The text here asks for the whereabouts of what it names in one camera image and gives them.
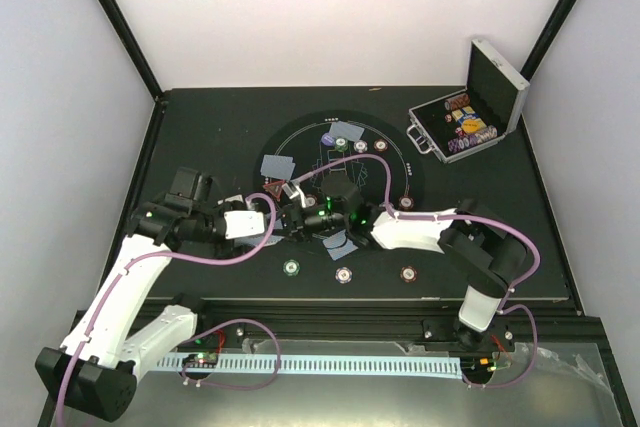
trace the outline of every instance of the white cable carrier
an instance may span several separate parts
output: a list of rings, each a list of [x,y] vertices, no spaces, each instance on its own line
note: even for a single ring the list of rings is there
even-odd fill
[[[171,352],[153,372],[180,372],[189,353]],[[276,363],[273,355],[221,354],[215,367],[187,368],[187,372],[227,374],[270,374]],[[396,377],[435,377],[462,379],[460,359],[444,357],[282,355],[279,374],[368,375]]]

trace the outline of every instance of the aluminum case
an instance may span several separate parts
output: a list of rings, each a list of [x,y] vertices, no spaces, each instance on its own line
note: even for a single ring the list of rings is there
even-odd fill
[[[487,40],[473,39],[466,87],[409,109],[411,125],[407,128],[407,136],[421,154],[434,153],[444,163],[455,162],[488,149],[516,129],[529,85],[529,82]],[[462,93],[486,99],[486,108],[495,118],[500,119],[501,126],[495,139],[462,152],[450,153],[443,147],[442,138],[438,139],[433,129],[426,125],[424,114],[429,112],[429,115],[432,115],[432,111],[437,110],[446,99]]]

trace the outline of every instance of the white wall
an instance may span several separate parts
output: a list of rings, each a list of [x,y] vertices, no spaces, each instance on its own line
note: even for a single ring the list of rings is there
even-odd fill
[[[469,39],[524,64],[557,0],[118,0],[164,88],[451,85]]]
[[[587,313],[640,417],[640,3],[579,0],[525,115]]]
[[[96,0],[0,0],[0,416],[95,294],[152,101]]]

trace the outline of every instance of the open case lid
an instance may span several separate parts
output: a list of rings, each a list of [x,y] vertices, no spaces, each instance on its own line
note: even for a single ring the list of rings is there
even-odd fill
[[[529,82],[484,39],[471,42],[467,89],[491,106],[506,125],[505,135],[515,130]]]

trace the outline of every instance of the blue poker chip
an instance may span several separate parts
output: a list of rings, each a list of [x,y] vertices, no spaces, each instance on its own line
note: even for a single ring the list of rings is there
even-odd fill
[[[341,284],[347,284],[351,282],[352,277],[353,274],[351,273],[351,270],[346,267],[340,267],[338,270],[336,270],[336,280]]]
[[[329,135],[329,133],[326,133],[322,136],[322,138],[320,139],[320,141],[326,145],[327,147],[333,147],[334,144],[336,143],[336,139],[334,139],[333,137],[331,137]]]

